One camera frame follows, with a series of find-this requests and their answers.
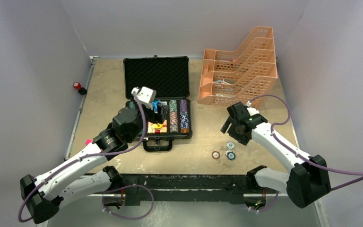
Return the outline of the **white poker chip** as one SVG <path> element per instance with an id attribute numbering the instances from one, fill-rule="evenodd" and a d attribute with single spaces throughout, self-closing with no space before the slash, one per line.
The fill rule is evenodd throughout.
<path id="1" fill-rule="evenodd" d="M 235 148 L 235 144 L 231 141 L 227 142 L 226 144 L 227 149 L 233 150 Z"/>

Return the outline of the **yellow round button chip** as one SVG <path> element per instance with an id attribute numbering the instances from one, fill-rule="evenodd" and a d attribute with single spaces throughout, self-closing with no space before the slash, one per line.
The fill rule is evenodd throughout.
<path id="1" fill-rule="evenodd" d="M 157 130 L 160 130 L 161 128 L 163 128 L 164 124 L 154 124 L 154 128 L 157 129 Z"/>

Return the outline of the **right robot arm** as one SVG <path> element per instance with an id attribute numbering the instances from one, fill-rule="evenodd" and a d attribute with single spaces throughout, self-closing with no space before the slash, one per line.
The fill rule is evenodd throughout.
<path id="1" fill-rule="evenodd" d="M 299 208 L 305 208 L 331 192 L 326 160 L 300 150 L 277 131 L 255 108 L 238 102 L 227 108 L 229 117 L 221 128 L 237 142 L 247 145 L 250 140 L 260 144 L 286 169 L 274 171 L 266 166 L 250 170 L 247 188 L 259 192 L 270 188 L 285 193 Z"/>

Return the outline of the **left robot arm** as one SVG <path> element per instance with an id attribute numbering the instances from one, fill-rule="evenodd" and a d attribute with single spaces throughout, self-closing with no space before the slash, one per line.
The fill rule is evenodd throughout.
<path id="1" fill-rule="evenodd" d="M 134 150 L 138 145 L 129 144 L 136 138 L 138 144 L 142 143 L 148 123 L 163 123 L 169 113 L 169 107 L 162 102 L 137 100 L 134 104 L 136 108 L 122 108 L 103 131 L 70 159 L 44 174 L 21 178 L 23 203 L 18 212 L 19 222 L 31 220 L 40 224 L 64 206 L 90 194 L 139 187 L 137 183 L 127 183 L 113 166 L 86 175 L 117 155 Z"/>

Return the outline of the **red poker chip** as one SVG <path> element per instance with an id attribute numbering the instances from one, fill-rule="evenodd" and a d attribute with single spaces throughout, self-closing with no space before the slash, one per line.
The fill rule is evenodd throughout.
<path id="1" fill-rule="evenodd" d="M 219 159 L 221 157 L 220 153 L 218 151 L 213 151 L 211 153 L 211 157 L 215 160 Z"/>

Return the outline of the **red gold card deck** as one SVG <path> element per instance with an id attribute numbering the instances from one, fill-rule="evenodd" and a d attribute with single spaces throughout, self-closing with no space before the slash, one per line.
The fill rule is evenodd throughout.
<path id="1" fill-rule="evenodd" d="M 167 120 L 163 123 L 148 122 L 148 134 L 165 134 L 168 132 Z"/>

